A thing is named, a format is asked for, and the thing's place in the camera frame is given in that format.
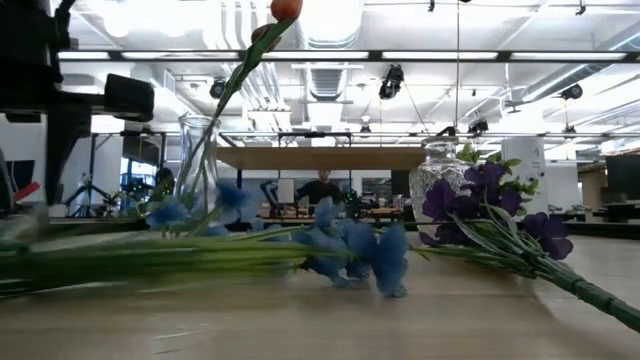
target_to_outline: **man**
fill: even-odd
[[[308,182],[296,191],[298,199],[309,197],[309,205],[318,205],[320,200],[331,196],[334,204],[340,202],[340,189],[329,182],[330,174],[331,170],[318,170],[318,180]],[[313,215],[314,210],[314,207],[309,208],[309,215]]]

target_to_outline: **overhead shelf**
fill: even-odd
[[[424,150],[416,147],[218,148],[218,160],[242,170],[411,170],[424,159]]]

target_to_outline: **clear glass vase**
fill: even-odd
[[[425,162],[413,169],[409,174],[409,189],[413,215],[417,222],[431,222],[433,219],[422,214],[422,204],[426,193],[438,179],[445,179],[457,194],[466,194],[468,190],[460,187],[469,183],[464,178],[464,172],[474,165],[456,159],[456,145],[458,138],[441,136],[427,138],[422,142],[425,151]],[[438,226],[419,225],[418,230],[434,238]]]
[[[192,216],[204,216],[214,210],[216,203],[218,181],[216,153],[220,124],[215,120],[211,136],[198,146],[214,120],[207,116],[185,115],[178,121],[180,122],[182,163],[175,189],[176,196]],[[208,147],[207,156],[205,156],[206,147]]]

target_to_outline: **wooden table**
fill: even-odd
[[[640,307],[640,243],[574,238],[568,263]],[[640,334],[542,281],[411,257],[405,299],[272,282],[0,303],[3,360],[618,360]]]

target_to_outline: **desk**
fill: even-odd
[[[574,237],[568,264],[640,306],[640,243]],[[637,360],[640,335],[543,281],[410,258],[405,299],[313,274],[0,303],[3,360]]]

